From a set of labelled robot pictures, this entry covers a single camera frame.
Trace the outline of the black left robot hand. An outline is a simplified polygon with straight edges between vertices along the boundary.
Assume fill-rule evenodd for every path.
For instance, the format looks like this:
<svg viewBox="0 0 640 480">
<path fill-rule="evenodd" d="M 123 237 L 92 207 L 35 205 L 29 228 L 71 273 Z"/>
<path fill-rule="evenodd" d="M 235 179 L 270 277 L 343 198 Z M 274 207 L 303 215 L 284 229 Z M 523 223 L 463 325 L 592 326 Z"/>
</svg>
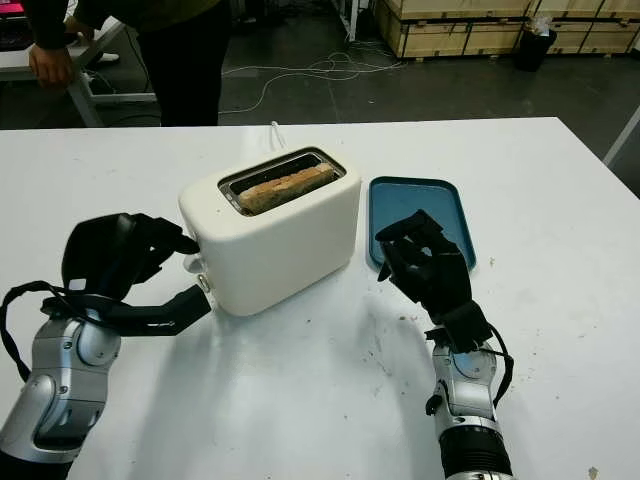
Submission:
<svg viewBox="0 0 640 480">
<path fill-rule="evenodd" d="M 146 214 L 118 213 L 77 224 L 67 241 L 61 275 L 71 291 L 122 300 L 173 254 L 193 255 L 198 244 L 178 225 Z"/>
</svg>

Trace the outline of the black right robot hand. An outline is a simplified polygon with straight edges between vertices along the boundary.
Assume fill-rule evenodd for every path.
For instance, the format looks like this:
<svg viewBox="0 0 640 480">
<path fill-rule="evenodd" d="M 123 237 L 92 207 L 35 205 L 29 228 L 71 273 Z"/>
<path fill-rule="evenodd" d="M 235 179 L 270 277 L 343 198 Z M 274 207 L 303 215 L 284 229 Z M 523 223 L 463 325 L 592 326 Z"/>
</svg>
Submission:
<svg viewBox="0 0 640 480">
<path fill-rule="evenodd" d="M 424 210 L 375 235 L 384 262 L 378 280 L 389 280 L 439 325 L 441 317 L 472 299 L 466 260 Z"/>
</svg>

